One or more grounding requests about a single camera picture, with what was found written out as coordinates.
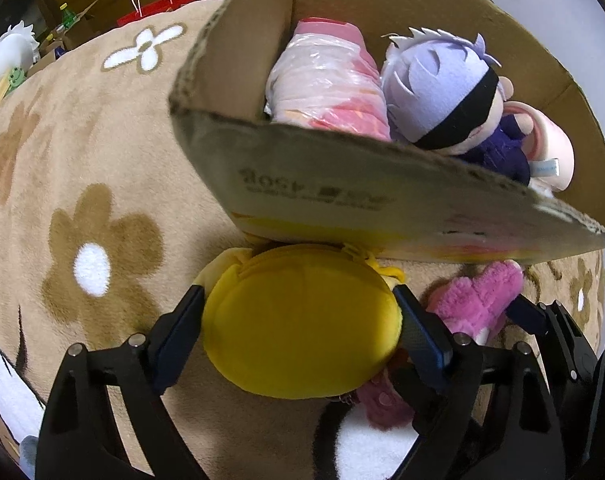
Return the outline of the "pink bear plush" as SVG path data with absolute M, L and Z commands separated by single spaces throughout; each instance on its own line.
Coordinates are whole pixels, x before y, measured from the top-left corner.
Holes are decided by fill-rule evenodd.
M 517 262 L 493 262 L 473 278 L 460 276 L 436 288 L 429 295 L 427 311 L 437 314 L 450 332 L 487 344 L 502 330 L 505 310 L 522 292 L 523 284 L 523 270 Z M 408 361 L 406 350 L 399 348 L 383 372 L 356 390 L 358 404 L 373 428 L 386 431 L 411 422 L 414 411 L 389 379 L 390 372 Z

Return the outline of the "yellow round plush pouch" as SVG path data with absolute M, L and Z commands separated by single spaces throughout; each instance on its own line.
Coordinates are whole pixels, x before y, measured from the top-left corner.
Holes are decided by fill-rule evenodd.
M 341 396 L 396 353 L 406 281 L 369 252 L 318 244 L 232 248 L 196 276 L 200 336 L 214 368 L 244 391 L 285 400 Z

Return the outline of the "pink pig roll plush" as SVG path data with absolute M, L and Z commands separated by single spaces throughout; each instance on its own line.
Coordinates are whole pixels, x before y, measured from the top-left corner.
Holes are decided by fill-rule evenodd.
M 567 134 L 541 110 L 528 104 L 505 102 L 504 113 L 524 114 L 533 121 L 533 131 L 523 141 L 531 170 L 529 186 L 548 196 L 565 191 L 575 170 L 573 144 Z

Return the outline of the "purple haired blindfolded doll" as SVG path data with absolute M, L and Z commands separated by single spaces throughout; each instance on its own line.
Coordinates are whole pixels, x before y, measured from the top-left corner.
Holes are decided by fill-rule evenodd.
M 534 123 L 508 113 L 511 80 L 496 69 L 485 38 L 473 41 L 442 29 L 391 34 L 381 70 L 391 137 L 414 148 L 453 157 L 531 182 L 523 142 Z

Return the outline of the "beige floral blanket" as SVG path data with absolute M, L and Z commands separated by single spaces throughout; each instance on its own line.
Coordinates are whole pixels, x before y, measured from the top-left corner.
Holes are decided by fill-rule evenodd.
M 0 104 L 0 442 L 38 436 L 64 353 L 146 333 L 196 274 L 247 245 L 185 158 L 168 94 L 220 0 L 119 27 L 30 76 Z M 602 252 L 536 264 L 525 295 L 558 299 L 595 350 Z M 211 479 L 314 479 L 327 400 L 232 386 L 196 347 L 162 397 Z

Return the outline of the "open cardboard box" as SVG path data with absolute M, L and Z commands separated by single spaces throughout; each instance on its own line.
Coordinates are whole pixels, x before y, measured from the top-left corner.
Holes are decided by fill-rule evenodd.
M 600 125 L 490 0 L 223 0 L 169 110 L 258 240 L 449 262 L 605 248 Z

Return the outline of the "white spiky hair plush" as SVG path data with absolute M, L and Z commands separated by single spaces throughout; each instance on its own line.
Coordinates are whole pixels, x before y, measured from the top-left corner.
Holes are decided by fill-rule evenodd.
M 39 43 L 32 25 L 20 21 L 0 36 L 0 82 L 9 70 L 21 68 L 26 72 L 39 60 Z

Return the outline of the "green glass bottle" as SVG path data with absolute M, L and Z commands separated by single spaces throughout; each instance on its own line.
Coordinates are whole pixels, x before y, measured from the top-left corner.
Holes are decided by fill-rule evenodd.
M 78 15 L 71 10 L 67 2 L 60 5 L 60 24 L 64 29 L 71 29 L 78 22 Z

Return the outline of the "red paper bag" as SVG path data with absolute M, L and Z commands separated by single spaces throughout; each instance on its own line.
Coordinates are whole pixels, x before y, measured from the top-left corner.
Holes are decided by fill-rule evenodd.
M 150 3 L 143 4 L 142 0 L 130 0 L 133 11 L 118 18 L 116 24 L 118 26 L 124 26 L 133 22 L 142 20 L 142 18 L 148 18 L 155 14 L 161 14 L 166 12 L 176 11 L 182 6 L 186 6 L 189 3 L 195 2 L 196 0 L 155 0 Z

